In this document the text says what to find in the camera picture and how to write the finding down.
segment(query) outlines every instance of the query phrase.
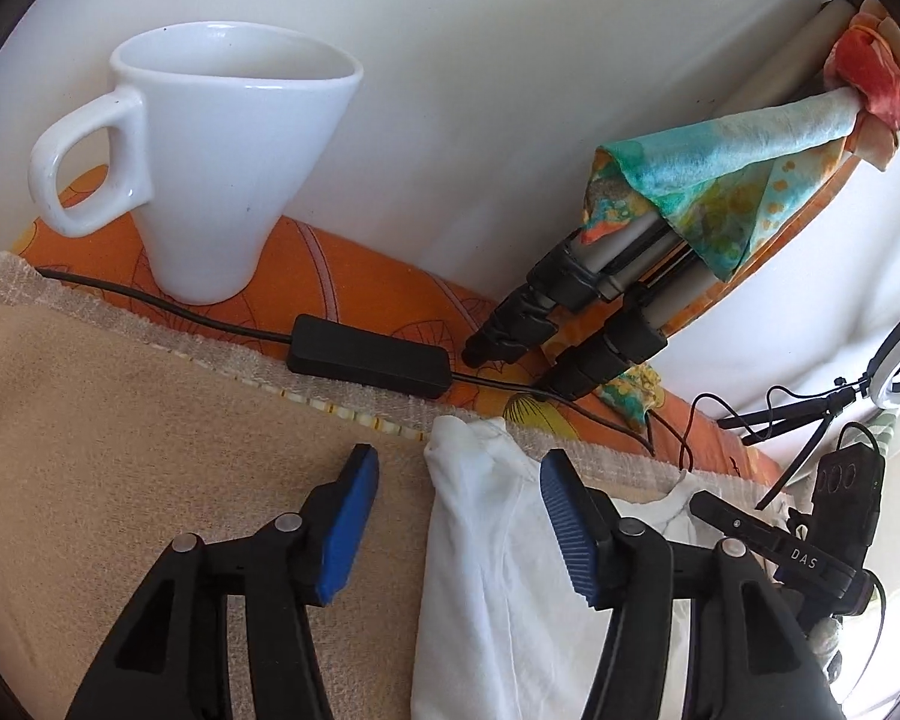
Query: black cable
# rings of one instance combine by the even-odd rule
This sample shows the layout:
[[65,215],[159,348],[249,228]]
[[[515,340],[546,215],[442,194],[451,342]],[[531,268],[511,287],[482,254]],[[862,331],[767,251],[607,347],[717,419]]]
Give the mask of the black cable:
[[757,502],[757,505],[755,506],[757,512],[762,512],[763,509],[770,506],[770,501],[773,501],[773,498],[776,498],[783,492],[783,488],[790,483],[790,480],[794,478],[797,471],[802,469],[803,464],[810,459],[813,450],[820,446],[820,442],[823,441],[823,437],[826,435],[826,432],[830,429],[830,425],[832,424],[833,415],[830,415],[829,413],[820,420],[820,424],[817,425],[817,429],[813,432],[810,440],[803,445],[803,448],[799,452],[797,452],[797,456],[794,457],[791,464],[783,470],[783,473],[776,477],[776,481],[773,482],[773,485],[767,490],[767,494]]
[[647,443],[650,445],[650,456],[656,457],[656,441],[653,439],[653,423],[650,422],[650,409],[643,415],[643,426],[647,428]]
[[639,445],[641,445],[645,450],[653,455],[653,447],[650,445],[650,442],[648,442],[648,440],[646,440],[645,437],[641,436],[639,433],[636,433],[629,428],[625,428],[622,425],[618,425],[615,422],[611,422],[609,419],[602,418],[600,415],[596,415],[595,413],[591,412],[591,410],[586,410],[585,408],[583,408],[583,406],[578,406],[572,400],[560,397],[553,392],[548,392],[544,389],[537,389],[535,386],[515,384],[514,382],[500,382],[496,379],[485,379],[482,376],[473,376],[469,373],[460,373],[454,371],[451,375],[453,376],[454,380],[458,382],[476,384],[477,386],[491,386],[493,389],[504,389],[504,391],[509,392],[525,392],[525,394],[533,395],[533,397],[543,398],[545,400],[553,400],[560,405],[567,406],[567,408],[574,410],[581,416],[585,416],[587,419],[597,423],[598,425],[602,425],[602,427],[616,431],[617,433],[621,433],[624,436],[635,440],[639,443]]
[[871,446],[874,447],[874,452],[878,455],[883,455],[883,452],[880,451],[880,445],[876,442],[876,436],[874,436],[874,433],[871,432],[869,427],[866,427],[866,425],[861,422],[848,422],[842,426],[840,435],[837,436],[837,449],[840,449],[844,445],[844,434],[847,432],[847,429],[851,427],[856,428],[869,439]]
[[70,284],[79,284],[82,287],[94,287],[108,293],[117,293],[125,298],[139,300],[154,308],[162,309],[169,314],[173,314],[180,319],[188,319],[194,324],[202,324],[204,327],[210,327],[214,330],[220,330],[223,333],[232,333],[235,336],[246,336],[247,338],[256,338],[258,341],[273,341],[274,343],[287,343],[292,340],[289,333],[272,333],[269,330],[257,330],[255,327],[242,327],[239,324],[230,324],[229,322],[219,322],[218,319],[204,317],[203,314],[197,314],[181,306],[171,303],[169,300],[158,298],[156,295],[145,293],[142,290],[135,290],[132,287],[125,287],[122,284],[114,284],[103,279],[93,278],[91,276],[81,276],[78,274],[66,274],[64,271],[54,271],[51,268],[37,268],[36,271],[44,278],[55,279],[55,281],[66,281]]
[[[660,416],[653,409],[648,409],[647,410],[647,430],[650,429],[650,418],[655,419],[657,422],[659,422],[661,425],[663,425],[663,427],[667,430],[667,432],[669,432],[675,439],[677,439],[677,441],[680,444],[681,450],[686,449],[687,470],[690,471],[690,473],[693,473],[693,468],[694,468],[693,449],[691,449],[690,445],[680,436],[680,434],[677,432],[677,428],[674,428],[673,425],[671,425],[666,419],[664,419],[662,416]],[[683,458],[682,457],[679,459],[679,469],[681,471],[683,471]]]
[[[712,394],[712,392],[701,392],[699,395],[697,395],[697,397],[695,397],[693,399],[693,402],[690,404],[690,416],[689,416],[689,418],[687,418],[686,430],[683,431],[683,438],[680,440],[680,454],[679,454],[679,457],[677,458],[677,464],[679,465],[679,467],[681,469],[683,468],[683,453],[684,453],[684,450],[689,450],[689,448],[690,448],[690,446],[687,443],[687,439],[690,436],[690,429],[693,427],[694,416],[696,415],[696,412],[697,412],[697,404],[700,403],[700,401],[705,398],[716,401],[721,406],[723,406],[725,409],[727,409],[727,411],[730,412],[730,414],[732,416],[735,416],[735,418],[740,420],[741,427],[743,427],[743,429],[749,435],[751,435],[751,436],[755,437],[756,439],[761,440],[761,442],[763,442],[764,440],[768,440],[771,437],[773,437],[773,408],[775,408],[775,406],[773,405],[773,402],[770,400],[770,396],[775,391],[784,392],[785,394],[788,394],[789,396],[791,396],[792,398],[795,398],[797,400],[812,400],[815,397],[826,397],[827,395],[833,394],[833,392],[838,392],[841,389],[847,388],[848,386],[850,386],[851,388],[856,388],[857,386],[860,386],[861,384],[863,384],[864,381],[866,381],[866,376],[863,376],[860,379],[857,379],[857,381],[855,381],[855,382],[849,382],[849,383],[845,383],[845,384],[838,384],[835,386],[831,386],[830,389],[825,389],[823,392],[816,392],[816,394],[812,394],[812,395],[798,394],[797,392],[792,391],[792,389],[787,389],[786,386],[783,386],[780,384],[774,384],[773,386],[770,387],[770,389],[768,389],[767,394],[766,394],[767,415],[769,417],[768,425],[766,428],[764,428],[762,431],[759,431],[759,432],[754,431],[754,429],[752,429],[751,426],[746,424],[746,421],[744,420],[744,418],[742,418],[741,415],[739,415],[739,413],[737,413],[734,408],[731,408],[730,404],[728,404],[727,401],[722,399],[722,397]],[[876,439],[874,438],[873,433],[869,432],[869,430],[866,429],[866,427],[864,427],[863,425],[860,425],[859,422],[848,422],[847,424],[848,425],[859,425],[860,428],[862,429],[862,431],[865,432],[866,435],[868,435],[869,438],[871,439],[871,443],[874,445],[874,450],[877,452],[877,454],[882,454],[880,452],[879,448],[877,447]],[[766,507],[766,504],[764,504],[763,507],[758,506],[759,509],[762,509],[765,507]]]
[[844,697],[844,704],[850,699],[850,696],[853,695],[853,691],[857,689],[857,685],[860,684],[860,680],[863,680],[864,674],[866,674],[866,669],[869,669],[869,665],[871,661],[874,659],[874,655],[876,655],[876,648],[880,645],[880,637],[883,635],[883,624],[887,620],[887,591],[883,589],[883,583],[881,583],[879,577],[874,574],[869,568],[864,569],[866,573],[871,575],[871,579],[874,580],[874,587],[876,587],[876,593],[880,596],[880,625],[876,629],[876,639],[874,640],[874,648],[871,649],[871,654],[866,658],[866,663],[864,664],[863,671],[860,672],[860,676],[857,677],[855,683],[853,683],[852,688]]
[[[677,463],[679,464],[679,467],[681,467],[681,468],[683,468],[683,452],[684,452],[684,450],[690,448],[689,445],[687,445],[687,437],[690,436],[690,428],[693,427],[693,419],[697,413],[697,404],[700,403],[701,400],[703,400],[705,398],[707,398],[709,400],[715,400],[717,403],[719,403],[721,406],[723,406],[725,409],[727,409],[731,415],[735,416],[735,418],[737,418],[741,422],[743,422],[743,418],[741,417],[741,415],[739,415],[739,413],[736,413],[736,410],[733,410],[730,403],[727,403],[727,401],[722,399],[722,397],[720,395],[715,395],[712,392],[701,392],[699,395],[697,395],[697,397],[695,397],[693,399],[693,402],[690,404],[690,416],[689,416],[689,418],[687,418],[686,430],[683,431],[683,438],[680,440],[680,454],[679,454],[679,457],[677,458]],[[773,416],[773,407],[770,407],[768,410],[770,411],[770,416]],[[761,437],[761,434],[754,431],[754,428],[751,428],[751,426],[749,426],[748,424],[744,423],[741,426],[743,427],[744,430],[746,430],[746,432],[749,433],[749,435],[754,436],[754,437]]]

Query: teal fabric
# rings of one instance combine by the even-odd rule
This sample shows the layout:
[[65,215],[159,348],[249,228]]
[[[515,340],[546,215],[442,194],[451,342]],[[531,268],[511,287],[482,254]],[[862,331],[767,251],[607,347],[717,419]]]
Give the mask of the teal fabric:
[[607,143],[587,190],[584,240],[645,213],[645,199],[727,281],[836,170],[860,109],[842,88]]

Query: beige towel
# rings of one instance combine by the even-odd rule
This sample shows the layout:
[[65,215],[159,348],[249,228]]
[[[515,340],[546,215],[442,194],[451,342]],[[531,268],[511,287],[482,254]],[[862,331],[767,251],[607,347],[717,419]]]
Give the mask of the beige towel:
[[[254,532],[332,480],[356,442],[379,452],[379,493],[350,583],[311,610],[314,641],[336,717],[406,718],[433,502],[423,444],[49,309],[0,306],[0,670],[24,707],[64,716],[176,533]],[[252,716],[237,688],[235,715]]]
[[[340,415],[356,418],[362,424],[376,421],[384,432],[400,432],[419,437],[429,432],[434,419],[453,413],[469,421],[475,413],[454,409],[444,403],[396,394],[371,386],[334,382],[314,376],[292,373],[281,360],[265,357],[248,346],[211,341],[187,335],[148,322],[128,311],[110,305],[82,289],[72,289],[40,276],[25,260],[10,252],[0,252],[0,305],[39,305],[61,314],[110,330],[143,343],[156,343],[192,357],[232,377],[272,391],[284,391],[289,397],[310,402],[322,410],[337,408]],[[555,437],[549,433],[516,423],[506,426],[514,440],[530,457],[539,458],[555,446],[567,450],[581,473],[639,490],[669,493],[679,479],[675,466],[647,457],[629,455],[605,446]],[[746,479],[707,471],[698,472],[714,493],[731,503],[752,509],[767,489]]]

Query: white wall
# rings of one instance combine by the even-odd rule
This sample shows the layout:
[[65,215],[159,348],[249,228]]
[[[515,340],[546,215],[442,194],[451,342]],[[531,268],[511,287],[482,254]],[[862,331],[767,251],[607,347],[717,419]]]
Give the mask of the white wall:
[[[0,247],[34,214],[32,143],[108,88],[113,47],[180,20],[261,20],[367,69],[288,212],[500,296],[578,221],[597,143],[703,118],[821,1],[39,0],[0,53]],[[73,155],[67,175],[103,160],[103,143]],[[900,306],[900,277],[880,268],[899,234],[900,156],[888,175],[861,170],[674,338],[658,359],[666,384],[743,404],[879,335]],[[835,370],[859,372],[868,343]]]

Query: white mug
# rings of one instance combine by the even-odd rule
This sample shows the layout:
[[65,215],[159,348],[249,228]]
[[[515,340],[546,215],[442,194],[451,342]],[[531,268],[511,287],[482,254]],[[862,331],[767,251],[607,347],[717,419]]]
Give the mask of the white mug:
[[[29,189],[41,217],[75,238],[130,211],[164,292],[196,305],[232,298],[343,117],[360,63],[288,29],[201,22],[130,38],[110,69],[114,90],[34,146]],[[106,181],[63,208],[60,160],[102,127]]]

